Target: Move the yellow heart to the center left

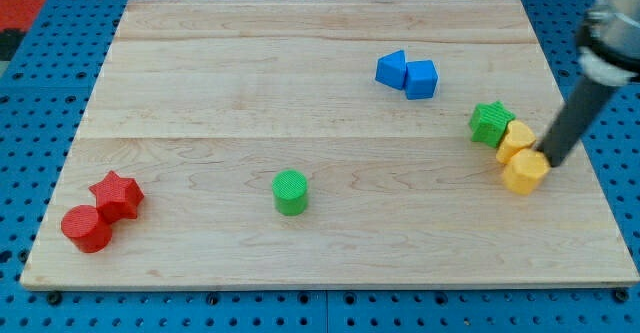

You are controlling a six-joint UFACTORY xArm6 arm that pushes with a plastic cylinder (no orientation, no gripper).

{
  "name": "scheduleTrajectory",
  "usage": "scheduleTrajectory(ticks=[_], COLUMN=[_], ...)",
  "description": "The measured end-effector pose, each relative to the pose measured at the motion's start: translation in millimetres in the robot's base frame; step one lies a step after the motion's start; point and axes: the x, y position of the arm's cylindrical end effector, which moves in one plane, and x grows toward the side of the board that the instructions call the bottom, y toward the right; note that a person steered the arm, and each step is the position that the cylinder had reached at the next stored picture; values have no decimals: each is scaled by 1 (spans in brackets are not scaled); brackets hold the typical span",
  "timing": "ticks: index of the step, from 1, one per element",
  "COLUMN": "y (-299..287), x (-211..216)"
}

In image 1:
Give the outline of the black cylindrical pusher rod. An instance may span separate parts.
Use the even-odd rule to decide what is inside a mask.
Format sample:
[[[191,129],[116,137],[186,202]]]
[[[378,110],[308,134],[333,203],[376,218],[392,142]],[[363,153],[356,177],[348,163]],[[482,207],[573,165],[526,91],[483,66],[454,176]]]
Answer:
[[[551,167],[559,167],[617,91],[588,76],[581,77],[537,145]]]

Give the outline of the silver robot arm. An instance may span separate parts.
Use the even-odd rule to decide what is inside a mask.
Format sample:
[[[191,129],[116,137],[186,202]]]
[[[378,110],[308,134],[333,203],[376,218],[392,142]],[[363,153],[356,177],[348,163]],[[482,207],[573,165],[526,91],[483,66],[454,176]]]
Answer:
[[[639,0],[595,0],[576,32],[583,75],[536,150],[559,167],[614,93],[639,80]]]

